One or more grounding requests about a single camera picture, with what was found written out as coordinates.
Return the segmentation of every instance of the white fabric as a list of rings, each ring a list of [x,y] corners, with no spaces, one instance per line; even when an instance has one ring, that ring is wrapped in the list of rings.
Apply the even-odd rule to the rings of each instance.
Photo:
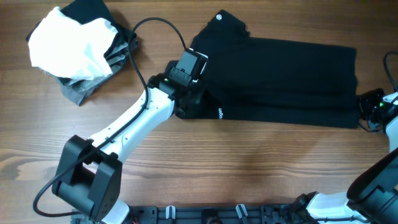
[[[106,19],[81,25],[55,7],[29,39],[30,61],[33,67],[58,77],[77,80],[105,77],[112,71],[104,53],[117,33]]]

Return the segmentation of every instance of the wood grain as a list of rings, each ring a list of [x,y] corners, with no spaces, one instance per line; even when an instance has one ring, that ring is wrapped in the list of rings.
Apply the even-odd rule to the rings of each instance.
[[[0,223],[68,223],[69,218],[43,218],[32,211],[65,141],[101,130],[142,92],[127,65],[77,107],[51,77],[30,66],[25,36],[49,10],[68,2],[0,3]],[[397,1],[126,1],[107,6],[128,27],[150,16],[168,19],[188,43],[226,9],[248,25],[253,37],[355,47],[358,93],[392,90],[381,60],[388,50],[398,50]],[[137,33],[141,47],[135,56],[145,79],[179,58],[180,41],[171,28],[148,22]],[[393,60],[391,72],[397,74]],[[346,190],[387,152],[385,135],[361,129],[173,117],[127,160],[120,198],[158,206],[291,202],[301,193]],[[40,208],[70,209],[49,192]]]

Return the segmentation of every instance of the black cable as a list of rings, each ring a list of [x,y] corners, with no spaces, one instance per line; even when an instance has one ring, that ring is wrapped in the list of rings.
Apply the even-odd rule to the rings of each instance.
[[[68,166],[67,169],[65,169],[64,171],[62,171],[61,173],[59,173],[58,175],[56,175],[55,177],[53,177],[46,185],[44,185],[44,187],[42,188],[42,190],[40,190],[35,199],[33,200],[33,211],[35,211],[35,213],[44,216],[44,217],[49,217],[49,218],[57,218],[57,217],[65,217],[65,216],[69,216],[69,215],[76,215],[76,214],[81,214],[80,212],[66,212],[66,213],[56,213],[56,214],[50,214],[50,213],[46,213],[43,212],[41,210],[39,210],[37,204],[39,203],[40,198],[43,196],[44,192],[49,189],[51,187],[51,185],[53,185],[56,181],[58,181],[63,175],[65,175],[67,172],[69,172],[72,168],[74,168],[76,165],[81,164],[83,161],[85,161],[86,159],[88,159],[90,156],[92,156],[94,153],[96,153],[96,150],[92,150],[91,152],[89,152],[87,155],[83,156],[81,159],[79,159],[78,161],[72,163],[70,166]]]
[[[141,72],[139,71],[136,62],[134,61],[134,58],[132,56],[132,52],[131,52],[131,40],[133,39],[133,37],[135,36],[136,33],[136,29],[143,23],[147,22],[147,21],[162,21],[167,23],[168,25],[170,25],[178,34],[178,36],[181,39],[182,45],[184,47],[184,50],[187,48],[184,42],[184,39],[182,38],[182,35],[180,33],[180,31],[178,31],[178,29],[169,21],[162,19],[162,18],[158,18],[158,17],[151,17],[151,18],[147,18],[144,20],[141,20],[140,22],[137,23],[137,25],[134,26],[134,28],[131,31],[131,35],[129,36],[127,45],[128,45],[128,53],[129,53],[129,58],[130,58],[130,62],[132,63],[132,66],[134,67],[134,69],[136,70],[138,77],[142,83],[142,86],[144,87],[145,90],[145,102],[144,104],[141,106],[141,109],[138,111],[138,113],[131,118],[124,126],[122,126],[119,130],[117,130],[115,133],[113,133],[110,137],[106,138],[104,142],[102,142],[99,146],[96,147],[96,149],[92,150],[91,152],[89,152],[87,155],[85,155],[84,157],[82,157],[81,159],[79,159],[78,161],[74,162],[73,164],[71,164],[70,166],[68,166],[67,169],[63,170],[61,173],[59,173],[58,175],[56,175],[53,179],[51,179],[36,195],[34,201],[33,201],[33,210],[39,214],[42,215],[44,217],[49,217],[49,218],[56,218],[56,217],[65,217],[65,216],[69,216],[69,215],[77,215],[77,214],[81,214],[81,212],[67,212],[67,213],[55,213],[55,214],[51,214],[51,213],[46,213],[43,212],[41,210],[39,210],[38,208],[38,203],[39,200],[41,198],[41,196],[43,196],[44,192],[49,189],[54,183],[56,183],[56,181],[58,181],[59,179],[61,179],[62,176],[64,176],[67,172],[69,172],[71,169],[73,169],[75,166],[77,166],[78,164],[81,164],[83,161],[87,160],[90,156],[92,156],[94,153],[96,153],[97,151],[99,151],[102,147],[104,147],[105,145],[107,145],[108,143],[110,143],[116,136],[118,136],[123,130],[125,130],[130,124],[132,124],[141,114],[142,112],[144,112],[144,110],[147,108],[148,105],[148,101],[149,101],[149,92],[148,92],[148,86],[144,80],[144,78],[141,75]]]
[[[398,100],[398,96],[395,97],[395,98],[391,101],[391,103],[394,104],[397,100]]]
[[[314,221],[316,222],[353,222],[353,221],[359,221],[361,223],[371,223],[371,221],[369,220],[363,220],[361,218],[357,218],[357,217],[347,217],[347,218],[316,218],[314,219]],[[300,222],[300,223],[296,223],[296,224],[306,224],[306,223],[310,223],[309,221],[304,221],[304,222]]]
[[[378,130],[369,130],[368,128],[365,128],[361,123],[358,123],[358,126],[365,130],[368,133],[381,133],[383,132],[383,129],[378,129]]]
[[[144,89],[145,89],[145,102],[144,102],[144,104],[142,105],[141,109],[138,111],[138,113],[137,113],[129,122],[127,122],[123,127],[121,127],[119,130],[117,130],[115,133],[113,133],[113,134],[112,134],[109,138],[107,138],[104,142],[102,142],[102,144],[100,144],[100,145],[97,147],[97,149],[101,149],[102,147],[104,147],[105,145],[107,145],[109,142],[111,142],[116,136],[118,136],[123,130],[125,130],[126,127],[128,127],[131,123],[133,123],[133,122],[141,115],[141,113],[144,112],[144,110],[147,108],[147,105],[148,105],[148,98],[149,98],[148,87],[147,87],[147,84],[146,84],[144,78],[143,78],[142,75],[141,75],[141,72],[139,72],[139,69],[138,69],[138,67],[137,67],[137,64],[136,64],[136,62],[134,61],[134,58],[132,57],[131,48],[130,48],[130,44],[131,44],[131,41],[132,41],[133,36],[134,36],[135,33],[136,33],[136,29],[137,29],[141,24],[143,24],[143,23],[145,23],[145,22],[147,22],[147,21],[162,21],[162,22],[165,22],[165,23],[167,23],[168,25],[170,25],[170,26],[176,31],[176,33],[178,34],[178,36],[180,37],[182,46],[184,47],[184,50],[187,48],[187,47],[185,46],[185,42],[184,42],[184,39],[182,38],[182,35],[181,35],[180,31],[178,31],[178,29],[177,29],[171,22],[169,22],[169,21],[167,21],[167,20],[165,20],[165,19],[158,18],[158,17],[150,17],[150,18],[141,20],[140,22],[137,23],[136,26],[134,26],[134,28],[132,28],[131,35],[130,35],[129,40],[128,40],[129,58],[130,58],[130,61],[131,61],[131,63],[132,63],[132,66],[134,67],[134,69],[136,70],[136,72],[137,72],[137,74],[138,74],[139,79],[141,80],[142,85],[144,86]]]
[[[392,86],[394,87],[394,91],[398,91],[397,83],[395,82],[395,80],[391,76],[390,71],[389,71],[388,66],[387,66],[387,58],[388,58],[388,56],[390,56],[392,54],[398,55],[398,52],[394,52],[394,51],[387,52],[385,54],[384,58],[383,58],[383,65],[384,65],[384,70],[386,71],[386,74],[388,76],[388,79],[390,79],[390,82],[391,82]]]

